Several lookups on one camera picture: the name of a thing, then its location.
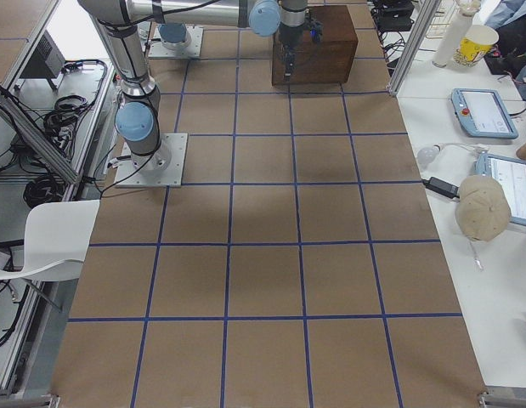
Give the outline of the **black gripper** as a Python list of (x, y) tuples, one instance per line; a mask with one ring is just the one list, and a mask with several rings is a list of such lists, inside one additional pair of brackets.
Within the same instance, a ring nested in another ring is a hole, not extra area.
[(280, 43), (280, 51), (284, 54), (284, 75), (285, 81), (290, 81), (294, 71), (294, 51), (296, 47), (302, 42), (304, 25), (288, 26), (280, 25), (278, 30), (278, 41)]

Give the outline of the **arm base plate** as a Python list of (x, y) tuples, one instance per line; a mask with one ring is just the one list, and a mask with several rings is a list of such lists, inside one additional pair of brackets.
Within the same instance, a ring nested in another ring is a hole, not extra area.
[(161, 146), (147, 157), (132, 155), (127, 143), (118, 162), (114, 182), (120, 188), (180, 187), (188, 144), (187, 133), (162, 133)]
[(149, 58), (197, 60), (201, 55), (203, 28), (197, 25), (158, 25), (150, 40)]

